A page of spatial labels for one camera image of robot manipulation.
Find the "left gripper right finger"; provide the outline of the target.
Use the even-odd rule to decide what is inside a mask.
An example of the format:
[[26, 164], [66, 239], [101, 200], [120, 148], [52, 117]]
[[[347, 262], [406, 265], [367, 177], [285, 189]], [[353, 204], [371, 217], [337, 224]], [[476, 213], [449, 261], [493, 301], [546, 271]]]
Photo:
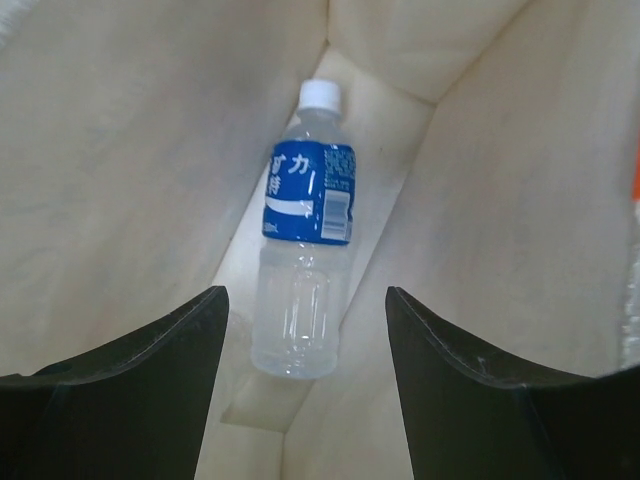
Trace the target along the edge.
[[385, 300], [417, 479], [635, 479], [639, 371], [596, 378], [506, 352], [398, 287]]

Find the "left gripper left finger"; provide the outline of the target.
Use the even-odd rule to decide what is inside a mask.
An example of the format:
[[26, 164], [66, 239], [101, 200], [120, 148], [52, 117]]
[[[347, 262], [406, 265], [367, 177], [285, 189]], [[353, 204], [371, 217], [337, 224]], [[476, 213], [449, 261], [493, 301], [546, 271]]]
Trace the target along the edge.
[[98, 348], [2, 377], [2, 478], [194, 478], [228, 316], [214, 286]]

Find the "blue label water bottle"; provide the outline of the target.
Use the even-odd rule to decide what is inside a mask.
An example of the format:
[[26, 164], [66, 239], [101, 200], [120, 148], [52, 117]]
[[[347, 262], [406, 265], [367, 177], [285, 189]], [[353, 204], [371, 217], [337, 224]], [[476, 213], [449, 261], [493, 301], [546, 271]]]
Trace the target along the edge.
[[331, 373], [351, 275], [356, 155], [341, 129], [341, 89], [302, 83], [297, 121], [270, 152], [251, 360], [279, 377]]

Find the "beige canvas tote bag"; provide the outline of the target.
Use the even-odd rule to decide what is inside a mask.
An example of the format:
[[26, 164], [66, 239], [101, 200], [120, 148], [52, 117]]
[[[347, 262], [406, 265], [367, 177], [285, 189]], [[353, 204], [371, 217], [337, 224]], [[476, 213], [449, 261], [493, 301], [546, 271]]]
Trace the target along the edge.
[[[358, 161], [348, 312], [317, 381], [249, 358], [270, 147], [336, 81]], [[384, 297], [583, 376], [619, 365], [635, 1], [5, 1], [1, 370], [217, 284], [200, 479], [408, 479]]]

